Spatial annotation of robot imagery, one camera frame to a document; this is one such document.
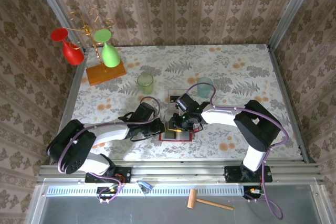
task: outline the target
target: clear drinking glass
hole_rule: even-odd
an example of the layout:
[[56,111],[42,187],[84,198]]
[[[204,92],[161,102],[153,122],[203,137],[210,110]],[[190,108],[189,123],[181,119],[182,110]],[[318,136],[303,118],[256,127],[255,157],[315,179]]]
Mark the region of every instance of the clear drinking glass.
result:
[[153,92],[154,78],[149,73],[143,73],[138,77],[138,84],[144,94]]
[[[197,80],[197,83],[201,82],[213,84],[212,80],[208,77],[201,77]],[[210,85],[206,84],[197,85],[197,93],[202,98],[207,98],[210,91],[212,91],[212,87]]]

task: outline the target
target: table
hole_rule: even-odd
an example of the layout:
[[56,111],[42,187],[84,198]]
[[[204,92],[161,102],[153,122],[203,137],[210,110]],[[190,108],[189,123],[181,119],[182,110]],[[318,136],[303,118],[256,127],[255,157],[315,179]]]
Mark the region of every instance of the table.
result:
[[[143,72],[154,77],[154,91],[161,105],[161,119],[168,120],[168,90],[186,90],[207,76],[217,92],[214,103],[243,106],[259,101],[285,127],[290,135],[286,146],[275,148],[270,158],[302,159],[288,111],[266,45],[154,46],[117,48],[124,63],[125,76],[90,86],[86,72],[82,76],[72,115],[82,123],[100,123],[134,111],[144,97],[136,79]],[[88,49],[87,67],[98,64],[94,49]],[[190,92],[198,102],[197,88]],[[283,139],[282,132],[276,141]],[[95,146],[93,153],[103,153],[112,160],[170,159],[243,159],[248,144],[238,128],[206,125],[192,142],[160,142],[158,137],[145,141],[111,141]]]

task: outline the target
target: wooden base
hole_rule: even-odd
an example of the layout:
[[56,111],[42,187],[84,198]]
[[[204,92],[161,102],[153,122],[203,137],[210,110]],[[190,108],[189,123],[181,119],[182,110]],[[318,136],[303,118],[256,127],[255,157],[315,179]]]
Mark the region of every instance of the wooden base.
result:
[[108,68],[105,66],[105,69],[106,72],[104,71],[102,64],[86,69],[90,86],[97,85],[126,74],[122,61],[114,68]]

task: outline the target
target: purple cable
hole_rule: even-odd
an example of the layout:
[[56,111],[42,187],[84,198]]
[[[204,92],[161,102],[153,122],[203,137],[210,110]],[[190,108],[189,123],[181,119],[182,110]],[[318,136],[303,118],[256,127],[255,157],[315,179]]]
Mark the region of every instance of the purple cable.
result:
[[94,129],[95,127],[104,127],[104,126],[111,126],[111,125],[127,125],[127,124],[136,124],[136,125],[141,125],[141,124],[146,124],[146,123],[151,123],[153,122],[155,119],[158,118],[158,116],[160,115],[160,103],[159,101],[154,98],[154,97],[144,97],[141,99],[140,103],[146,99],[146,98],[150,98],[150,99],[153,99],[156,103],[157,103],[157,107],[158,107],[158,114],[157,116],[153,117],[152,119],[146,121],[146,122],[108,122],[108,123],[99,123],[99,124],[96,124],[96,125],[92,125],[92,126],[89,126],[89,127],[86,127],[82,130],[80,130],[72,139],[70,139],[69,143],[67,144],[67,146],[64,148],[61,156],[59,157],[59,160],[58,160],[58,163],[57,163],[57,169],[60,173],[65,173],[64,172],[64,165],[63,167],[61,167],[61,164],[62,164],[62,161],[63,161],[63,158],[66,154],[66,152],[69,150],[70,146],[73,144],[73,142],[80,136],[80,134],[82,134],[84,131],[88,131],[88,130],[91,130],[91,129]]
[[[116,198],[116,196],[120,193],[120,191],[121,191],[121,182],[120,182],[120,180],[118,180],[118,179],[116,179],[116,178],[112,178],[112,177],[103,177],[103,176],[99,176],[99,175],[97,175],[97,174],[95,174],[95,173],[89,173],[89,174],[91,174],[92,176],[94,176],[94,177],[96,177],[96,178],[110,179],[110,180],[113,180],[113,181],[115,181],[115,182],[118,183],[118,190],[117,190],[117,192],[112,196],[112,198],[109,199],[109,201],[112,201],[112,200],[113,200],[114,198]],[[99,199],[100,199],[100,197],[101,197],[101,195],[102,195],[103,192],[104,192],[104,190],[102,190],[102,191],[99,193],[99,196],[98,196]]]
[[[268,120],[269,122],[273,123],[276,127],[278,127],[285,135],[285,139],[279,143],[276,143],[276,144],[272,144],[268,147],[268,150],[265,154],[265,157],[264,159],[262,160],[262,165],[261,165],[261,179],[262,179],[262,186],[263,186],[263,189],[264,189],[264,194],[265,194],[265,198],[264,199],[260,199],[260,200],[264,200],[266,201],[267,203],[267,206],[269,208],[269,210],[271,211],[271,213],[278,219],[278,220],[283,220],[283,216],[284,214],[282,213],[282,210],[281,208],[273,201],[269,200],[268,197],[267,197],[267,193],[266,193],[266,187],[265,187],[265,180],[264,180],[264,177],[265,177],[265,162],[266,162],[266,159],[270,153],[270,150],[273,148],[273,147],[276,147],[276,146],[279,146],[281,144],[286,144],[288,141],[289,141],[289,135],[287,133],[287,131],[285,130],[284,127],[282,127],[281,124],[279,124],[277,121],[273,120],[272,118],[264,115],[264,114],[261,114],[259,112],[256,112],[256,111],[253,111],[253,110],[249,110],[249,109],[245,109],[245,108],[235,108],[235,107],[228,107],[228,106],[216,106],[213,104],[212,102],[212,99],[213,97],[215,96],[215,93],[216,93],[216,88],[214,85],[210,84],[210,83],[206,83],[206,82],[200,82],[200,83],[196,83],[194,85],[192,85],[189,89],[187,89],[186,93],[188,93],[190,91],[190,89],[192,89],[193,87],[197,86],[197,85],[200,85],[200,84],[206,84],[206,85],[209,85],[213,88],[214,92],[212,94],[212,96],[210,97],[210,105],[212,105],[215,109],[219,109],[219,110],[231,110],[231,111],[245,111],[245,112],[248,112],[248,113],[251,113],[251,114],[254,114],[254,115],[257,115],[261,118],[264,118],[266,120]],[[280,213],[281,213],[281,216],[277,216],[274,212],[274,210],[271,208],[271,205],[270,203],[274,204],[276,206],[276,208],[279,209]]]

